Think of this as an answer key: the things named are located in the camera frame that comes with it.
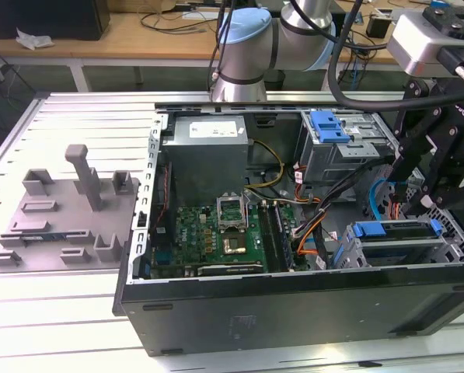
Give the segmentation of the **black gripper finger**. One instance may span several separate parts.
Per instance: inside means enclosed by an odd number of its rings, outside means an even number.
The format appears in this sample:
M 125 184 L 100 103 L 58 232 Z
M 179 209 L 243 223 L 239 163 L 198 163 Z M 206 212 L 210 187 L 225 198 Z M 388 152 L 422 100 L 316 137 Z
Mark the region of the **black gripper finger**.
M 426 135 L 433 124 L 433 110 L 412 110 L 405 106 L 405 101 L 417 101 L 427 98 L 431 88 L 419 78 L 411 78 L 405 84 L 403 105 L 399 108 L 393 131 L 396 140 L 396 159 L 392 164 L 389 181 L 394 182 L 394 192 L 390 200 L 393 203 L 406 201 L 407 180 L 421 160 L 421 156 L 430 149 Z
M 463 130 L 457 124 L 421 123 L 404 139 L 404 165 L 414 169 L 424 153 L 435 150 L 428 174 L 420 189 L 410 199 L 409 213 L 424 213 L 433 206 L 441 209 L 462 208 L 464 192 L 459 186 L 464 177 L 460 149 Z

